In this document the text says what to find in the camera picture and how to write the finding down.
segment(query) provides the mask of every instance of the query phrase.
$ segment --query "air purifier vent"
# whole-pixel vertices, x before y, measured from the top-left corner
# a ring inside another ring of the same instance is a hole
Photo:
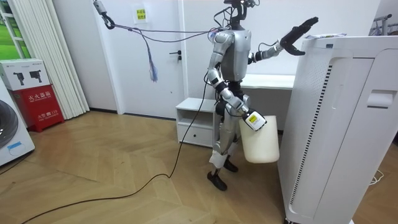
[[[311,125],[311,129],[310,129],[310,134],[308,135],[308,139],[307,139],[307,143],[305,145],[305,150],[304,150],[304,155],[303,158],[301,160],[301,164],[300,164],[300,169],[298,170],[298,174],[297,174],[297,178],[296,181],[294,183],[294,189],[293,189],[293,194],[292,194],[292,198],[290,199],[290,204],[293,204],[294,201],[294,197],[297,191],[297,187],[299,186],[299,182],[300,182],[300,178],[301,178],[301,173],[303,172],[303,168],[304,168],[304,163],[305,163],[305,159],[307,158],[307,154],[308,154],[308,149],[310,148],[310,144],[311,144],[311,138],[313,136],[313,131],[315,129],[315,125],[317,124],[317,120],[318,120],[318,115],[319,115],[319,111],[321,109],[321,105],[322,105],[322,101],[323,101],[323,97],[325,96],[325,91],[326,91],[326,87],[328,85],[329,82],[329,77],[330,77],[330,73],[331,73],[331,69],[333,68],[332,65],[329,65],[328,71],[326,73],[326,77],[325,80],[323,82],[323,86],[322,86],[322,91],[318,100],[318,106],[317,109],[315,110],[315,114],[312,120],[312,125]]]

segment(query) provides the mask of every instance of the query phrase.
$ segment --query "door handle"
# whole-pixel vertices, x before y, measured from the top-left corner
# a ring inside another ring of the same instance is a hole
[[[169,54],[178,54],[178,55],[181,55],[181,50],[179,50],[179,51],[177,51],[177,52],[171,52],[171,53],[169,53]]]

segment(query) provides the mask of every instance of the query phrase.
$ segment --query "red box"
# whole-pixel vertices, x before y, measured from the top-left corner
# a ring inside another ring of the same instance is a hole
[[[65,122],[51,85],[16,90],[12,94],[29,130],[42,132],[44,128]]]

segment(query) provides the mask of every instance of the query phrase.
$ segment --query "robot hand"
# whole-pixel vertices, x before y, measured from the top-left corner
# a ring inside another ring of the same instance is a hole
[[[283,47],[291,55],[305,55],[305,52],[297,50],[297,48],[294,47],[293,44],[294,42],[296,42],[296,40],[298,40],[301,36],[308,32],[311,29],[312,25],[316,24],[317,22],[318,18],[314,17],[305,21],[298,27],[293,27],[292,31],[290,31],[280,40],[280,46]]]

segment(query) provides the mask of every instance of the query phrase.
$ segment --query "drawer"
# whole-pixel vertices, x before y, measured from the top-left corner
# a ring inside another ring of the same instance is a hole
[[[181,142],[187,131],[188,126],[178,125],[177,134],[178,141]],[[213,130],[192,127],[189,129],[184,139],[185,143],[197,144],[199,146],[213,147]]]

